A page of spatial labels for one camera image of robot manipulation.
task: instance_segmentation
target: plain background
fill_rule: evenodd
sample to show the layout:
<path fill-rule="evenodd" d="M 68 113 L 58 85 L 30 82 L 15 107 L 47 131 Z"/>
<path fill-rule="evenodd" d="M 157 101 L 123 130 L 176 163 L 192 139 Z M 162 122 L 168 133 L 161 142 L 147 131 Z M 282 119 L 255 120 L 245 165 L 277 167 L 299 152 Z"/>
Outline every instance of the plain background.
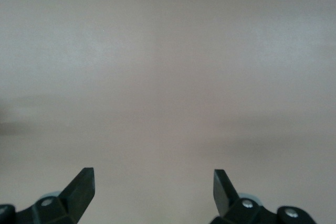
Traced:
<path fill-rule="evenodd" d="M 0 201 L 94 167 L 86 223 L 209 223 L 213 170 L 335 223 L 336 0 L 0 0 Z"/>

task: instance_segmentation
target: silver screw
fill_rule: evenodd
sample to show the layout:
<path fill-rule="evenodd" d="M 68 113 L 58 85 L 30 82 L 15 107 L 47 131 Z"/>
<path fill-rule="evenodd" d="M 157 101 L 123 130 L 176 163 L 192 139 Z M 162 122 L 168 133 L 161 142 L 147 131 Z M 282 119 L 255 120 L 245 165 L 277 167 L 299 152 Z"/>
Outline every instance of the silver screw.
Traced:
<path fill-rule="evenodd" d="M 3 208 L 0 208 L 0 215 L 2 215 L 6 210 L 7 210 L 8 207 L 3 207 Z"/>
<path fill-rule="evenodd" d="M 42 201 L 41 206 L 46 207 L 52 203 L 53 199 L 45 199 Z"/>
<path fill-rule="evenodd" d="M 292 218 L 298 218 L 299 217 L 298 213 L 292 208 L 287 208 L 285 210 L 285 213 Z"/>
<path fill-rule="evenodd" d="M 252 208 L 253 207 L 253 203 L 252 201 L 248 200 L 248 199 L 244 199 L 243 200 L 243 206 L 246 208 Z"/>

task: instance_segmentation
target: black metal bracket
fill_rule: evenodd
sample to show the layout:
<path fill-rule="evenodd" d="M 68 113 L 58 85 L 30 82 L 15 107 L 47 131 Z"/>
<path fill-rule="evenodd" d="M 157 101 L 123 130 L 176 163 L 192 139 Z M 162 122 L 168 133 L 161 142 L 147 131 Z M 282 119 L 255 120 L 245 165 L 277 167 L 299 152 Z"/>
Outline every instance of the black metal bracket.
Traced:
<path fill-rule="evenodd" d="M 215 170 L 214 199 L 219 216 L 211 224 L 316 224 L 300 208 L 283 206 L 274 214 L 252 199 L 240 198 L 224 170 Z"/>
<path fill-rule="evenodd" d="M 0 205 L 0 224 L 76 224 L 95 195 L 94 184 L 93 168 L 84 168 L 57 197 L 44 197 L 20 212 Z"/>

